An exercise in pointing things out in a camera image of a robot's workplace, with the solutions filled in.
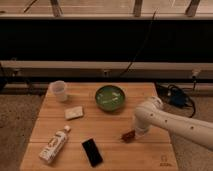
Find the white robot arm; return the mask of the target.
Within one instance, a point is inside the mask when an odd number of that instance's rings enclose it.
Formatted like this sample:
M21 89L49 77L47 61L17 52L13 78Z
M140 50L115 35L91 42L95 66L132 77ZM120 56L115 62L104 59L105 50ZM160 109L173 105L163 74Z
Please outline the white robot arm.
M165 112L162 100L156 96L147 98L134 111L134 130L137 134L146 133L151 125L213 151L213 123Z

